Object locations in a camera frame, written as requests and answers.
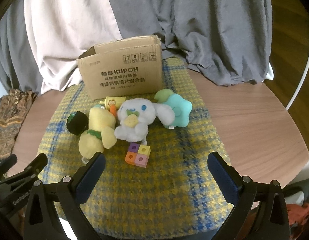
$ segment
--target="dark wood floor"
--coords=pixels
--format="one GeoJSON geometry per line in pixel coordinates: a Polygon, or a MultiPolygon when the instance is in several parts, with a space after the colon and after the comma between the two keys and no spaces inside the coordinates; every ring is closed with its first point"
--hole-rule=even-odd
{"type": "MultiPolygon", "coordinates": [[[[287,106],[309,55],[309,15],[299,0],[272,0],[272,11],[270,63],[275,78],[264,83],[287,106]]],[[[309,149],[309,72],[289,113],[309,149]]]]}

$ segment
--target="wooden table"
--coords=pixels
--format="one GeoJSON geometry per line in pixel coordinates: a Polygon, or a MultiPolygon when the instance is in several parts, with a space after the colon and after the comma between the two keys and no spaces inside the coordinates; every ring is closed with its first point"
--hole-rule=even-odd
{"type": "MultiPolygon", "coordinates": [[[[280,101],[266,85],[218,87],[201,74],[189,73],[210,111],[232,165],[256,182],[276,179],[285,186],[309,160],[300,132],[280,101]]],[[[32,161],[45,129],[65,92],[49,91],[34,102],[13,153],[16,174],[32,161]]]]}

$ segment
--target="white hose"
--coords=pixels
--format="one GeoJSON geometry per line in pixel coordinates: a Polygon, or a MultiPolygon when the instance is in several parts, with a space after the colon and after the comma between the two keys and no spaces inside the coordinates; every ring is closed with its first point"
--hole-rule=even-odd
{"type": "Polygon", "coordinates": [[[288,111],[290,106],[292,105],[293,101],[296,99],[296,96],[298,95],[302,85],[303,85],[303,82],[305,80],[305,77],[307,76],[307,73],[308,73],[308,70],[309,70],[309,57],[308,57],[308,61],[307,61],[307,65],[305,65],[305,69],[304,69],[304,72],[303,72],[303,75],[302,75],[302,78],[300,80],[300,83],[298,85],[298,87],[296,88],[296,91],[294,92],[290,102],[288,103],[287,107],[286,107],[286,110],[288,111]]]}

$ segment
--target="yellow toy cup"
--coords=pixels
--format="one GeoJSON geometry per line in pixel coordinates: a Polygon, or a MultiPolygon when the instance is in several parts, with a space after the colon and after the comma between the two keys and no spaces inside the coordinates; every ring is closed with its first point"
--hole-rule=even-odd
{"type": "Polygon", "coordinates": [[[126,101],[124,97],[106,97],[104,101],[100,101],[99,104],[104,105],[105,109],[110,110],[111,105],[115,105],[116,109],[119,109],[122,103],[126,101]]]}

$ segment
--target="cardboard box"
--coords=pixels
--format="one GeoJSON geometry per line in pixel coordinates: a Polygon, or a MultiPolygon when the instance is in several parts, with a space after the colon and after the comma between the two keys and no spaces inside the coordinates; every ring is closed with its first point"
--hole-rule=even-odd
{"type": "Polygon", "coordinates": [[[77,63],[93,100],[163,88],[161,41],[155,35],[95,45],[77,63]]]}

